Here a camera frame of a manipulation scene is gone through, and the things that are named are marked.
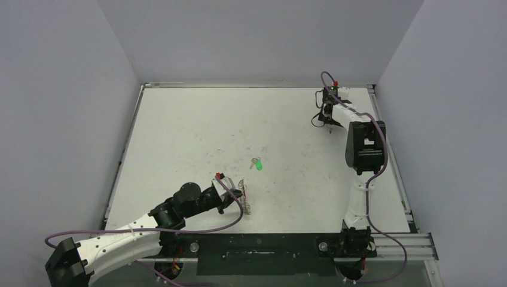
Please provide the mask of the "large keyring with small rings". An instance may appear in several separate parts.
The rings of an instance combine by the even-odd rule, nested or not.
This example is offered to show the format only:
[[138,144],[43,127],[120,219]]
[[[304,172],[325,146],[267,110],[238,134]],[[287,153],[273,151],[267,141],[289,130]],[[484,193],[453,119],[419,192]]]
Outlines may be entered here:
[[238,188],[242,192],[242,196],[240,197],[240,204],[242,211],[245,215],[251,215],[251,206],[248,203],[246,191],[247,191],[247,185],[244,182],[244,179],[239,180],[238,182]]

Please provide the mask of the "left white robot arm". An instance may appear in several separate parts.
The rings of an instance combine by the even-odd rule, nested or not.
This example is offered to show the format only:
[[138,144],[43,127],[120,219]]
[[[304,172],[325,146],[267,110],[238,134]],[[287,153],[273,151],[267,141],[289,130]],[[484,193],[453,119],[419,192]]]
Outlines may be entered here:
[[99,230],[96,237],[76,241],[72,232],[57,245],[45,243],[53,253],[45,263],[51,286],[89,286],[98,278],[128,263],[160,254],[172,257],[178,251],[178,240],[171,235],[184,232],[185,220],[216,209],[223,213],[230,204],[239,202],[243,191],[229,178],[214,179],[201,190],[193,182],[183,184],[173,196],[158,204],[140,218],[116,230]]

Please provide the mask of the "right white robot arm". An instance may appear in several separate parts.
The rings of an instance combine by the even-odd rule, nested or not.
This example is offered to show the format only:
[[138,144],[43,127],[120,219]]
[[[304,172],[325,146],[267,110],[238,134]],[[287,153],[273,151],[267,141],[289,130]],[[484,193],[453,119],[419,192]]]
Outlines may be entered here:
[[320,92],[322,104],[318,120],[343,127],[347,132],[345,161],[352,169],[352,181],[344,224],[347,229],[366,230],[369,228],[367,194],[374,178],[386,165],[385,124],[367,112],[358,111],[348,100],[347,87],[326,86]]

